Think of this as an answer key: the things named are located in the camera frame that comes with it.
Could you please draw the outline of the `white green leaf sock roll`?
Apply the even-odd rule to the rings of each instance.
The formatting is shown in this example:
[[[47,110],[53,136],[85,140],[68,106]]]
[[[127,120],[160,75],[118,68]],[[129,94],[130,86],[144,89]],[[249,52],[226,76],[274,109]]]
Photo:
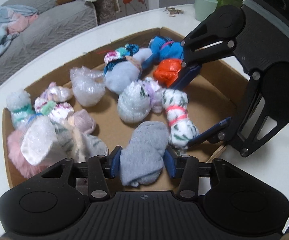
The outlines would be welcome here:
[[[161,102],[170,128],[169,144],[186,150],[189,141],[199,135],[199,130],[189,118],[187,94],[181,90],[164,89]]]

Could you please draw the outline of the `white sock cream band roll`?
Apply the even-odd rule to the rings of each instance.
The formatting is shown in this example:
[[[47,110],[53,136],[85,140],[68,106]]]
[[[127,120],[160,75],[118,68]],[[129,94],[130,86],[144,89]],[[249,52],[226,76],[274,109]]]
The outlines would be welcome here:
[[[108,146],[97,136],[84,134],[67,122],[52,122],[57,139],[68,157],[82,163],[98,155],[107,156]]]

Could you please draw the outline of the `mauve sock cream band roll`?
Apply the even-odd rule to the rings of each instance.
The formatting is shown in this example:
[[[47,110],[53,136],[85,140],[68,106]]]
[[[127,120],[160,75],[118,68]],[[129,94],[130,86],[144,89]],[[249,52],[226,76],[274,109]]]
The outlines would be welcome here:
[[[67,121],[84,134],[91,134],[97,126],[95,119],[89,115],[86,109],[74,112]]]

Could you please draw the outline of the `blue knit sock bundle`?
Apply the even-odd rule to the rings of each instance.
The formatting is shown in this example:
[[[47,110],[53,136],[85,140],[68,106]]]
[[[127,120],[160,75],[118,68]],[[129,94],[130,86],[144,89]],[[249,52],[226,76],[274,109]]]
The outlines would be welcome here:
[[[180,42],[176,42],[169,37],[155,36],[149,42],[148,47],[153,55],[151,60],[160,63],[165,59],[184,59],[184,49]]]

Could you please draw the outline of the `grey white towel sock roll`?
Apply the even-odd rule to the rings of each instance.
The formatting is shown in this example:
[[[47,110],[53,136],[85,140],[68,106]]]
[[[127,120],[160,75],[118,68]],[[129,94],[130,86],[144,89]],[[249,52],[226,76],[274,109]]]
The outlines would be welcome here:
[[[29,164],[51,166],[67,157],[48,117],[31,116],[20,131],[20,150]]]

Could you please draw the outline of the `pink fluffy pompom hat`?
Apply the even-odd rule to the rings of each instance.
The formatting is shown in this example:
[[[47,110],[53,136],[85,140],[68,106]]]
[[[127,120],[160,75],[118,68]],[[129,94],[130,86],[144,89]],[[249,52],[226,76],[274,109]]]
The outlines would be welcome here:
[[[21,175],[28,179],[55,164],[59,159],[47,155],[52,141],[43,134],[16,129],[7,138],[8,157]]]

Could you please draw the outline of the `white purple band sock roll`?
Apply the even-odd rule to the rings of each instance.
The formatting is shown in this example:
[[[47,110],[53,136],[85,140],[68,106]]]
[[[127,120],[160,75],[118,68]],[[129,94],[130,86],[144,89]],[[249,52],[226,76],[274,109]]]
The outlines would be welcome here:
[[[118,97],[118,116],[123,122],[133,124],[143,121],[150,112],[161,113],[162,93],[162,87],[151,77],[133,81]]]

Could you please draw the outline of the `clear bubble wrap bundle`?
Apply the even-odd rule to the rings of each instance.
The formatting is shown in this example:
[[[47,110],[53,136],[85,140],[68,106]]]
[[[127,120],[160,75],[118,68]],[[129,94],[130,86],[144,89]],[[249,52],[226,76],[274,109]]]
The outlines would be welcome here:
[[[72,92],[83,107],[92,107],[100,102],[105,94],[104,73],[85,66],[70,69]]]

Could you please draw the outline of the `magenta white teal sock roll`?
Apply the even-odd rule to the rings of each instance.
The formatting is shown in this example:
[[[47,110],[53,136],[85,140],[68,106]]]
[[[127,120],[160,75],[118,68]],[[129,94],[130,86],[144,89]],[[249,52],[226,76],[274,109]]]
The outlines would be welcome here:
[[[137,44],[126,44],[124,47],[119,47],[116,50],[109,51],[104,56],[104,63],[108,64],[111,61],[123,59],[125,56],[132,56],[139,51],[140,47]]]

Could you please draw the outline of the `pale pink sock roll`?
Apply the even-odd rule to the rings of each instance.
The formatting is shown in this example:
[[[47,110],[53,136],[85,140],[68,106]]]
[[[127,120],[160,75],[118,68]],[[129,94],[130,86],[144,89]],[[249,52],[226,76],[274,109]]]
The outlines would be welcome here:
[[[55,82],[51,82],[48,88],[40,95],[41,98],[56,103],[62,103],[70,100],[73,96],[70,88],[58,86]]]

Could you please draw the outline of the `white fluffy teal sock roll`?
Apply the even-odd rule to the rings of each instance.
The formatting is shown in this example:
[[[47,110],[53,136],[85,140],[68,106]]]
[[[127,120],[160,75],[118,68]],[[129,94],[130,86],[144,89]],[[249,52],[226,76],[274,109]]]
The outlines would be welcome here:
[[[10,93],[6,98],[6,107],[11,114],[13,127],[18,129],[35,114],[31,95],[24,89]]]

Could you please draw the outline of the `white pink teal sock roll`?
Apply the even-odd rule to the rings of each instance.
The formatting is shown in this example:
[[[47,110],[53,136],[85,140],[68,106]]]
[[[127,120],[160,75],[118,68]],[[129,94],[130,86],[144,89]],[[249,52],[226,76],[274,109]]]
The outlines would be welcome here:
[[[67,120],[74,114],[74,109],[69,103],[56,103],[55,101],[48,101],[44,98],[37,98],[35,100],[34,109],[36,113],[45,115],[57,123]]]

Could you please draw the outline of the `blue white striped sock roll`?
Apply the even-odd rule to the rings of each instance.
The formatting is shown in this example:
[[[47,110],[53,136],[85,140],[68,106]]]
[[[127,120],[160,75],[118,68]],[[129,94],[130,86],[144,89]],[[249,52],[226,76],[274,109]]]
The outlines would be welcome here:
[[[132,56],[125,56],[105,64],[104,83],[108,90],[115,94],[121,94],[133,81],[137,81],[143,70],[151,63],[152,51],[149,48],[140,48]]]

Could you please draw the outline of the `grey sofa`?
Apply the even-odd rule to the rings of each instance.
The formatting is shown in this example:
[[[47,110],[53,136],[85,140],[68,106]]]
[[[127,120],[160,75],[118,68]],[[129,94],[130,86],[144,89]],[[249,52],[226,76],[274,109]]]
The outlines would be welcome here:
[[[8,0],[2,4],[34,7],[38,19],[13,39],[0,56],[0,85],[44,52],[98,26],[98,1],[74,0],[57,5],[57,0]]]

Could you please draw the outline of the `light blue blanket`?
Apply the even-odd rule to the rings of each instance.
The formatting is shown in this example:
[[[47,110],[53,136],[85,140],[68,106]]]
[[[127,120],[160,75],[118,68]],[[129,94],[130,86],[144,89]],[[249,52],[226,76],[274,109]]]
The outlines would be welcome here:
[[[27,5],[0,6],[0,56],[13,39],[38,19],[38,10]]]

